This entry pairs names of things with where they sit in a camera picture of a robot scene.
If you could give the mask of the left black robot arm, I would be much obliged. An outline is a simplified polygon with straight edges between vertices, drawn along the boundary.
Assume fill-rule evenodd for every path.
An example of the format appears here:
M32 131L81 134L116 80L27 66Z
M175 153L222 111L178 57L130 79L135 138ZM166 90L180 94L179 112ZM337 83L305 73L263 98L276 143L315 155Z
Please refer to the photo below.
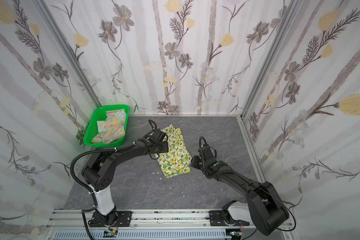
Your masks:
M81 210L86 230L89 227L115 226L119 220L110 185L120 164L146 155L157 160L160 154L168 152L169 136L160 129L153 129L127 147L97 148L76 156L70 165L71 176L76 183L88 190L94 202L92 208ZM89 155L90 159L82 169L84 180L81 181L75 174L75 164L86 155Z

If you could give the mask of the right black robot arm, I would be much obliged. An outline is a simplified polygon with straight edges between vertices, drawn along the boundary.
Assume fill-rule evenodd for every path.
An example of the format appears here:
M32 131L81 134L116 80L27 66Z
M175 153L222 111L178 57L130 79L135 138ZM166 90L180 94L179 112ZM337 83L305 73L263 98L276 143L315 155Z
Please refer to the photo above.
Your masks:
M198 153L192 158L192 167L201 170L207 179L222 182L244 196L251 220L263 235L270 235L289 219L289 210L271 183L253 181L218 161L217 151L208 144L200 144Z

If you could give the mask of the lemon print yellow skirt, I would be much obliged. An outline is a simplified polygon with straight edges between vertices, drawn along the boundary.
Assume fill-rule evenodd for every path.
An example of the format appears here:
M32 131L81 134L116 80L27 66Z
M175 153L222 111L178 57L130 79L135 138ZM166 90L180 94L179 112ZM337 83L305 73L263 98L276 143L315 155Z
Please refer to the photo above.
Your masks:
M162 130L169 137L169 151L160 154L157 159L165 178L171 178L191 172L191 155L186 148L180 128L173 125Z

